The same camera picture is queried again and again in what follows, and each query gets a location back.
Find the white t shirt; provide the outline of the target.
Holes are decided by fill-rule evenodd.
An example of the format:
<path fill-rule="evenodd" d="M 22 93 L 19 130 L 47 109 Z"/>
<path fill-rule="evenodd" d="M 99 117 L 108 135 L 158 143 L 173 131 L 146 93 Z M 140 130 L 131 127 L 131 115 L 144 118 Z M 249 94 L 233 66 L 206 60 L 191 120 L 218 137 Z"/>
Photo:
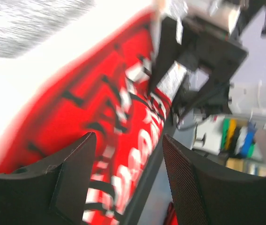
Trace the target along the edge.
<path fill-rule="evenodd" d="M 0 65 L 0 174 L 96 135 L 80 225 L 135 225 L 161 160 L 171 100 L 148 91 L 151 7 L 84 50 L 83 38 Z"/>

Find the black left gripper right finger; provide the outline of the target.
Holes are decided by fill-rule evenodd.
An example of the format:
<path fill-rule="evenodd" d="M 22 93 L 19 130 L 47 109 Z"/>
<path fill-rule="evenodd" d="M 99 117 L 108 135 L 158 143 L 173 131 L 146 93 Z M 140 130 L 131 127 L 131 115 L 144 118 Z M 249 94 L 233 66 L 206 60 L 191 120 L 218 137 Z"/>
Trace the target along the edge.
<path fill-rule="evenodd" d="M 180 225 L 266 225 L 266 177 L 224 167 L 170 135 L 163 154 Z"/>

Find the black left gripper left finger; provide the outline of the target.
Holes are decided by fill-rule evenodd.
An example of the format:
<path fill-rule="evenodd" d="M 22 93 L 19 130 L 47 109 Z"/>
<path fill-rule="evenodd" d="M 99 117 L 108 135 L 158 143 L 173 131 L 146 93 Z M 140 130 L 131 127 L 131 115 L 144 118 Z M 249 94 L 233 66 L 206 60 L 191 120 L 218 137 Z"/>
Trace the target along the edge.
<path fill-rule="evenodd" d="M 79 225 L 82 221 L 96 135 L 36 163 L 0 174 L 0 225 Z"/>

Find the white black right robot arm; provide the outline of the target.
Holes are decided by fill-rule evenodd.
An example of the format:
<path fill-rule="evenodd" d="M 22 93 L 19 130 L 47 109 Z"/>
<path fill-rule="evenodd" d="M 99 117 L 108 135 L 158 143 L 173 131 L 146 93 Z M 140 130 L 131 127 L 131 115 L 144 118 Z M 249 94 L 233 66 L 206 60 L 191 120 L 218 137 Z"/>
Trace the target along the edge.
<path fill-rule="evenodd" d="M 183 119 L 194 109 L 229 113 L 230 79 L 248 56 L 240 36 L 266 0 L 172 0 L 161 18 L 160 42 L 148 91 L 165 87 L 177 95 L 173 111 Z M 266 36 L 265 24 L 261 31 Z M 208 80 L 199 91 L 181 92 L 181 81 L 166 81 L 180 65 L 202 70 Z"/>

